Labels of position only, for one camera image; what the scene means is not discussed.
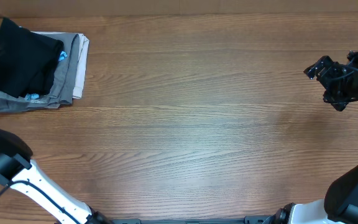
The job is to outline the black polo shirt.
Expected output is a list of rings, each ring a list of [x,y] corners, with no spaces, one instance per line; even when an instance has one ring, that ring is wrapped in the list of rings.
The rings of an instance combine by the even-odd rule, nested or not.
[[[62,41],[4,18],[0,26],[0,91],[14,98],[49,94],[63,49]]]

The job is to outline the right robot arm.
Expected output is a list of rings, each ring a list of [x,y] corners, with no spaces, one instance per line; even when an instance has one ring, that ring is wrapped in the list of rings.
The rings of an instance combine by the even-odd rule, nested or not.
[[[338,111],[358,101],[358,52],[351,52],[348,59],[349,63],[340,64],[323,56],[304,71],[324,86],[324,102]],[[288,204],[266,223],[358,223],[358,165],[335,180],[324,199]]]

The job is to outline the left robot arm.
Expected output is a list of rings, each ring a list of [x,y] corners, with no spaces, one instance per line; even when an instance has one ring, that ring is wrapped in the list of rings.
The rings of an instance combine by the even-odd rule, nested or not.
[[[0,185],[32,199],[54,216],[59,223],[111,224],[86,203],[72,197],[49,179],[35,160],[30,147],[18,136],[0,129]]]

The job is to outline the white folded garment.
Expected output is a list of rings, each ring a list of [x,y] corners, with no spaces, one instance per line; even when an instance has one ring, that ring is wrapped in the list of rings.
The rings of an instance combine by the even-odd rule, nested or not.
[[[58,63],[50,93],[33,103],[68,103],[83,95],[89,39],[84,34],[70,32],[39,32],[40,35],[61,40],[68,57]]]

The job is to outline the light blue cloth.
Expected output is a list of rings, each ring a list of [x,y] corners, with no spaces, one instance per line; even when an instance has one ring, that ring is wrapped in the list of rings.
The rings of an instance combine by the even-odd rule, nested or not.
[[[62,51],[62,52],[60,53],[60,56],[59,56],[58,61],[61,62],[62,60],[65,60],[67,57],[68,57],[67,53],[64,52],[64,51]],[[27,101],[37,100],[37,99],[39,99],[39,98],[40,98],[40,95],[38,95],[38,94],[36,94],[36,93],[26,94],[26,96],[25,96],[25,99],[26,99]]]

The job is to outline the grey folded garment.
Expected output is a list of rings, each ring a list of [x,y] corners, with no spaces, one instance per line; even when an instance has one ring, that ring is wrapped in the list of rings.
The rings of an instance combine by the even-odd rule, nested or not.
[[[89,40],[83,34],[39,32],[39,35],[61,40],[64,44],[50,93],[39,98],[14,98],[0,91],[0,113],[18,113],[70,105],[81,98],[86,71]]]

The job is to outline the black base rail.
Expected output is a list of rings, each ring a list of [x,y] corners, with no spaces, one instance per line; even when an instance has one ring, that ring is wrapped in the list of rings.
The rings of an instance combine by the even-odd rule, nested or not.
[[[114,219],[113,224],[270,224],[274,215],[245,216],[244,218],[215,218],[215,219],[185,219],[185,220],[140,220]]]

